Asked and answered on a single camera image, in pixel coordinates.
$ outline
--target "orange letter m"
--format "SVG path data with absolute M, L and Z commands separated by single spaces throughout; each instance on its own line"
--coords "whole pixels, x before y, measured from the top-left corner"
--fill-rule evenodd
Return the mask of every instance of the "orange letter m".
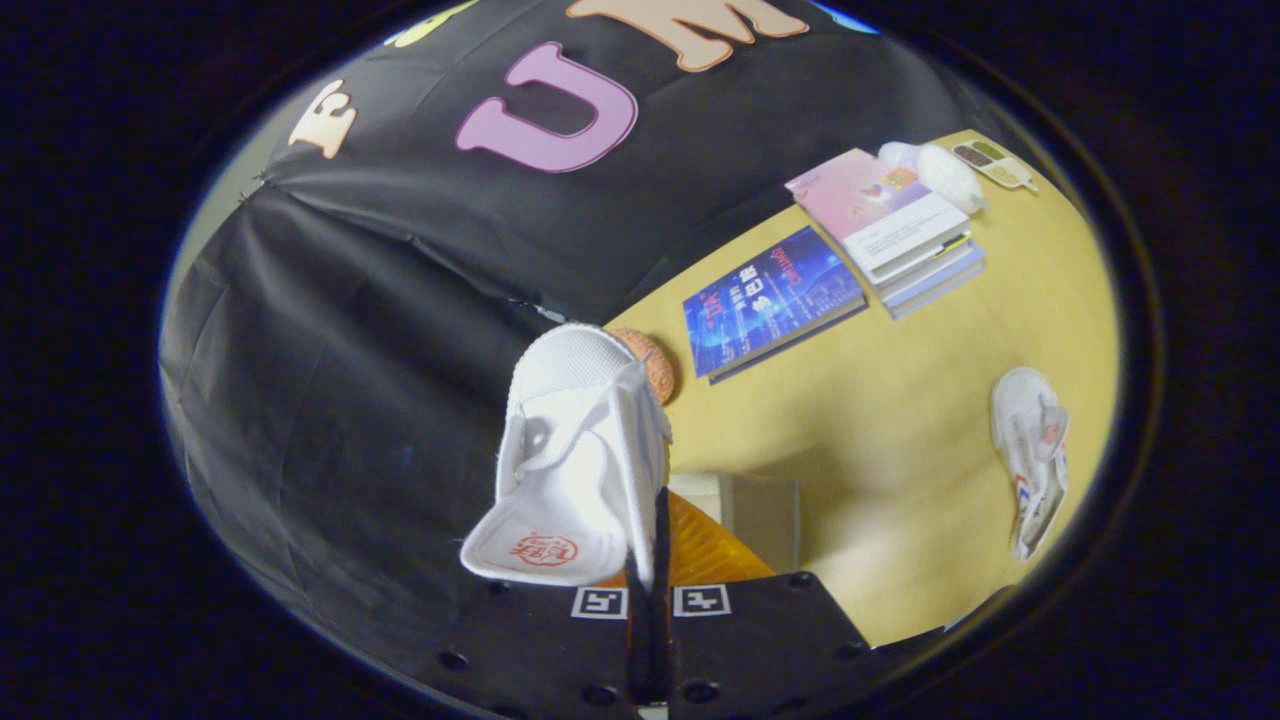
M 742 19 L 765 37 L 787 37 L 809 26 L 764 0 L 579 0 L 566 10 L 571 18 L 605 15 L 622 20 L 671 47 L 676 64 L 690 73 L 705 70 L 733 54 L 723 40 L 707 40 L 689 26 L 699 27 L 748 45 L 755 42 Z

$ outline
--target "book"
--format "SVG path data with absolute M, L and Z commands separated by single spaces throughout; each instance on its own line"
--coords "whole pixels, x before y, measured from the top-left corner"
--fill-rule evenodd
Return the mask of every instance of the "book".
M 937 263 L 922 265 L 920 269 L 911 270 L 895 278 L 883 287 L 877 288 L 876 295 L 886 306 L 900 305 L 920 292 L 929 290 L 934 284 L 964 270 L 973 263 L 980 263 L 987 258 L 982 247 L 972 238 L 965 238 L 956 250 L 946 251 L 937 258 Z
M 911 313 L 924 307 L 929 302 L 942 297 L 943 295 L 951 292 L 952 290 L 963 286 L 964 283 L 975 278 L 986 268 L 986 263 L 972 263 L 964 269 L 950 275 L 945 281 L 940 281 L 937 284 L 932 284 L 929 290 L 915 295 L 910 300 L 905 300 L 902 304 L 892 306 L 888 309 L 888 314 L 895 320 L 905 318 Z
M 969 232 L 969 217 L 911 170 L 850 150 L 785 183 L 872 284 L 934 256 Z
M 865 307 L 840 254 L 804 228 L 685 300 L 694 374 L 716 383 Z

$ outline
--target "white sneaker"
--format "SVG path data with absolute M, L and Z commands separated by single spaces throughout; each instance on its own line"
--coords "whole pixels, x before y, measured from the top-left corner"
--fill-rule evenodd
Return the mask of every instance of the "white sneaker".
M 1048 536 L 1066 497 L 1066 430 L 1070 416 L 1044 375 L 1015 368 L 991 393 L 992 442 L 1005 456 L 1018 491 L 1014 555 L 1030 557 Z
M 543 334 L 512 373 L 497 503 L 462 564 L 485 578 L 589 585 L 622 570 L 630 548 L 652 588 L 669 442 L 644 359 L 593 325 Z

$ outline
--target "orange ball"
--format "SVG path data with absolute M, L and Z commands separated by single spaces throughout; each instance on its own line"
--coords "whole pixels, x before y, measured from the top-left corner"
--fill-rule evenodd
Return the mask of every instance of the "orange ball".
M 644 357 L 650 351 L 653 352 L 649 355 L 649 361 L 645 363 L 645 370 L 649 373 L 649 384 L 658 393 L 658 401 L 666 405 L 672 393 L 676 392 L 676 372 L 662 347 L 649 336 L 631 328 L 612 329 L 609 334 L 626 343 L 636 357 Z

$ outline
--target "pink book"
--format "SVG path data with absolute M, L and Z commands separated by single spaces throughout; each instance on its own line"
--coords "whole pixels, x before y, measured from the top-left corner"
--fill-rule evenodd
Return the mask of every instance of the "pink book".
M 969 217 L 920 184 L 915 173 L 863 150 L 827 160 L 786 187 L 874 284 L 969 231 Z

